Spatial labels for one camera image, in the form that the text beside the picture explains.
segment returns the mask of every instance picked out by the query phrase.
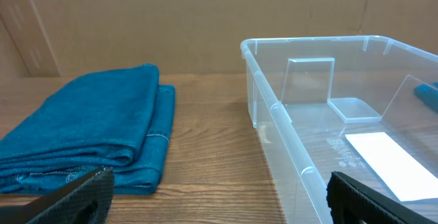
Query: wood grain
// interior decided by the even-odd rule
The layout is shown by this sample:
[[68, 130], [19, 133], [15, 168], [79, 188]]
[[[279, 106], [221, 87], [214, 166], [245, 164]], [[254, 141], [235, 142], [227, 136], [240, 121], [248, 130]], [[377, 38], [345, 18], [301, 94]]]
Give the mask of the wood grain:
[[[0, 137], [71, 78], [0, 86]], [[248, 116], [246, 75], [163, 75], [177, 89], [175, 123], [158, 191], [114, 197], [107, 223], [284, 223]], [[36, 197], [1, 195], [0, 206]]]

